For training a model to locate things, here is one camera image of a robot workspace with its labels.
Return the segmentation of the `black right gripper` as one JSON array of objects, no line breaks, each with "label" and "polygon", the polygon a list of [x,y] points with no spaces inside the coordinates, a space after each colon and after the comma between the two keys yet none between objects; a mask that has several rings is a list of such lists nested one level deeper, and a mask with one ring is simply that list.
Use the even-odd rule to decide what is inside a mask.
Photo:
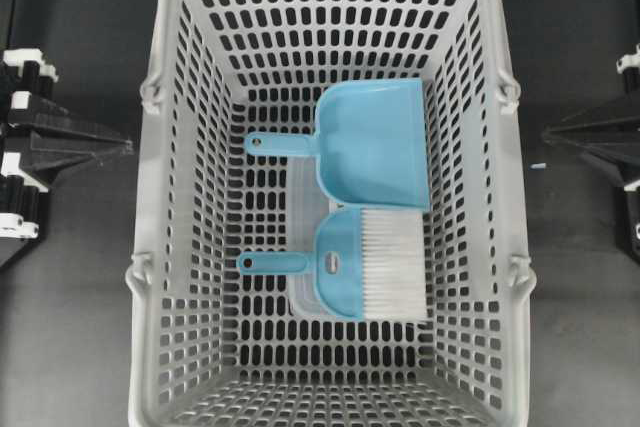
[{"label": "black right gripper", "polygon": [[570,149],[600,169],[627,196],[630,230],[639,239],[639,45],[616,62],[626,96],[590,107],[547,127],[543,140]]}]

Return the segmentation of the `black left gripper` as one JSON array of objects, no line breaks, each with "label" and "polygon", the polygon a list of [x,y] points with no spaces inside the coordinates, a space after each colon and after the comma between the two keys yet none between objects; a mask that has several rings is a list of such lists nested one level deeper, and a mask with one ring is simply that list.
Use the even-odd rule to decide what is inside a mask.
[{"label": "black left gripper", "polygon": [[64,170],[134,152],[130,139],[48,100],[57,81],[56,68],[40,49],[1,52],[3,267],[12,266],[45,238],[46,182]]}]

